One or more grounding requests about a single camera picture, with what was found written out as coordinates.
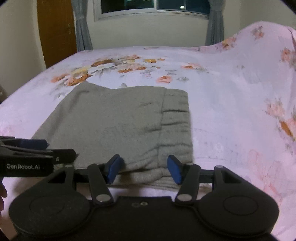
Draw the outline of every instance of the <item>white wall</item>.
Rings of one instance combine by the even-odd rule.
[[[241,0],[241,28],[261,20],[296,28],[296,15],[281,0]]]
[[[9,0],[0,8],[1,100],[42,71],[32,4],[32,0]]]
[[[225,37],[240,29],[240,0],[226,0]],[[125,46],[203,46],[208,19],[181,14],[130,14],[94,22],[93,0],[87,23],[94,49]]]

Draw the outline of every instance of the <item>window sill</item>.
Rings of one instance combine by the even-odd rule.
[[[134,15],[134,14],[152,14],[152,15],[187,15],[192,17],[200,17],[209,19],[209,15],[197,13],[197,12],[189,12],[189,11],[178,11],[178,10],[155,10],[151,9],[131,9],[131,10],[123,10],[109,13],[95,13],[94,21],[99,21],[101,19],[115,17],[115,16],[124,16],[124,15]]]

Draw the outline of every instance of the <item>wooden door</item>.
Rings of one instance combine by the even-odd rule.
[[[77,52],[71,0],[37,0],[39,35],[47,68]]]

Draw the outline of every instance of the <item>curtain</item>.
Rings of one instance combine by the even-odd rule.
[[[225,0],[209,0],[211,11],[207,27],[206,46],[220,43],[224,40],[224,22],[222,7]]]
[[[87,0],[71,0],[76,18],[76,45],[77,51],[93,49],[89,28],[86,22]]]

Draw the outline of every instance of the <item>dark glass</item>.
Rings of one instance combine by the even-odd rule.
[[[158,9],[187,10],[209,14],[210,4],[208,0],[158,0]]]
[[[153,0],[101,0],[102,13],[129,9],[154,8]]]

